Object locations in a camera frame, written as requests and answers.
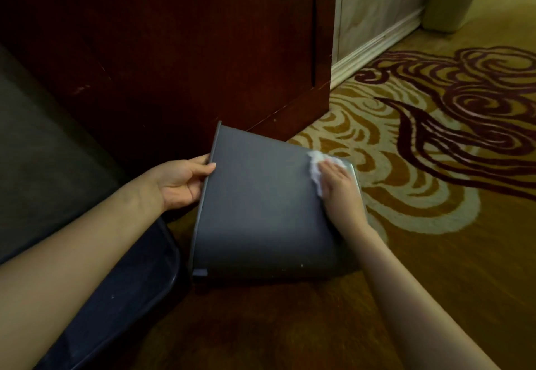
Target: wooden cabinet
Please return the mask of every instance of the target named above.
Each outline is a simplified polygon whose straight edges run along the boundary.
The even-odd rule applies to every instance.
[[[0,0],[0,39],[127,170],[328,110],[334,0]]]

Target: patterned carpet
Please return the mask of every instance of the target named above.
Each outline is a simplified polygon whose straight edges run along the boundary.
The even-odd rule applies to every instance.
[[[536,0],[417,30],[332,92],[291,142],[356,166],[372,224],[507,369],[536,358]],[[183,222],[170,228],[181,241]],[[94,368],[399,369],[362,273],[191,291]]]

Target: white cloth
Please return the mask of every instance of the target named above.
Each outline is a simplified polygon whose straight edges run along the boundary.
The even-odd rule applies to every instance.
[[[318,150],[309,151],[309,157],[311,157],[311,165],[309,172],[311,173],[311,179],[316,184],[316,193],[319,197],[322,197],[322,186],[320,185],[320,177],[322,173],[318,169],[318,163],[324,160],[330,160],[334,164],[340,165],[342,168],[346,168],[342,160],[337,157],[328,156],[327,154],[321,153]]]

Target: dark tray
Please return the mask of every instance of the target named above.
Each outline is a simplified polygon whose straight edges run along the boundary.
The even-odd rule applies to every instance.
[[[82,367],[171,290],[179,267],[178,247],[158,219],[119,260],[35,369]]]

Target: cabinet door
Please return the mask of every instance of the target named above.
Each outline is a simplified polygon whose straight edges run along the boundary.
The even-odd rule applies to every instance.
[[[330,50],[324,55],[317,46],[319,38],[327,39],[318,31],[318,14],[329,23],[330,10],[318,13],[317,0],[33,3],[61,13],[62,32],[68,28],[79,39],[77,49],[87,51],[71,62],[78,68],[81,61],[97,63],[93,72],[109,86],[103,94],[83,69],[71,70],[79,85],[71,90],[49,80],[58,75],[40,79],[129,170],[207,151],[218,120],[285,139],[327,111],[329,93],[318,63],[330,63]],[[53,23],[41,24],[35,34],[43,38],[42,28],[58,27]],[[6,45],[15,51],[27,44],[11,42]],[[36,59],[25,57],[44,56],[31,49],[14,54],[34,73]],[[50,61],[37,60],[39,66]],[[290,111],[294,117],[285,116]]]

